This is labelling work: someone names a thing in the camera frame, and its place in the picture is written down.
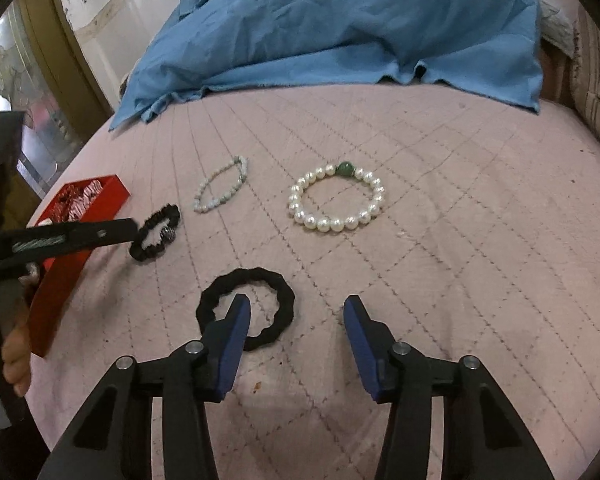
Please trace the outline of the person's left hand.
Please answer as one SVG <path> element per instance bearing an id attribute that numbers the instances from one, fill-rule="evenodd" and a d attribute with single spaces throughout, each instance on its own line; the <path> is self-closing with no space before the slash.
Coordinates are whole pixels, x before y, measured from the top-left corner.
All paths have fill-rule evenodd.
<path id="1" fill-rule="evenodd" d="M 26 302 L 18 299 L 15 303 L 15 326 L 5 337 L 2 345 L 4 378 L 20 398 L 28 392 L 32 379 L 28 316 L 29 309 Z"/>

